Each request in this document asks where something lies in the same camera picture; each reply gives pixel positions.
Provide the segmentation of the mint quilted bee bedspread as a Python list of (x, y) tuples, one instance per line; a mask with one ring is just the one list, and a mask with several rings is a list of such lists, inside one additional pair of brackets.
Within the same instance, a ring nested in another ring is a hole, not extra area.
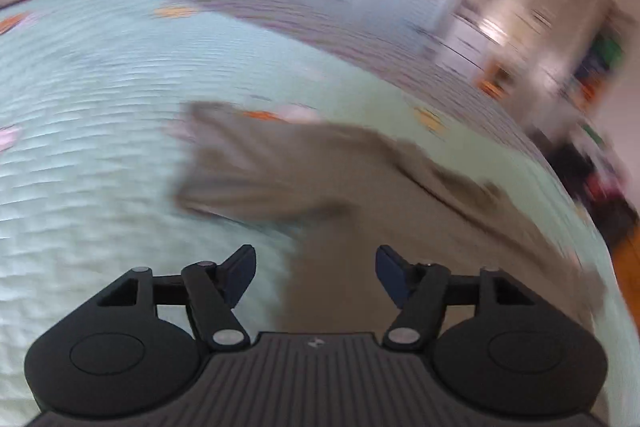
[(606, 285), (596, 331), (608, 352), (612, 424), (639, 421), (639, 338), (608, 248), (543, 160), (280, 32), (177, 0), (28, 0), (3, 17), (1, 421), (38, 412), (23, 372), (32, 342), (122, 272), (175, 273), (250, 243), (258, 274), (238, 317), (275, 329), (296, 231), (200, 219), (172, 200), (186, 152), (171, 121), (190, 101), (306, 106), (420, 144), (442, 165), (504, 188), (538, 228)]

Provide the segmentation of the grey t-shirt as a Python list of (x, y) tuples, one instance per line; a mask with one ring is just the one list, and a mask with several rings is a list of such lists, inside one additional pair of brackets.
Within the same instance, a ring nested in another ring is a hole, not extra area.
[(179, 206), (302, 229), (276, 329), (384, 332), (396, 310), (375, 275), (382, 245), (456, 274), (506, 271), (585, 327), (603, 306), (599, 274), (561, 254), (501, 188), (437, 165), (411, 142), (214, 102), (189, 105), (183, 130), (194, 153)]

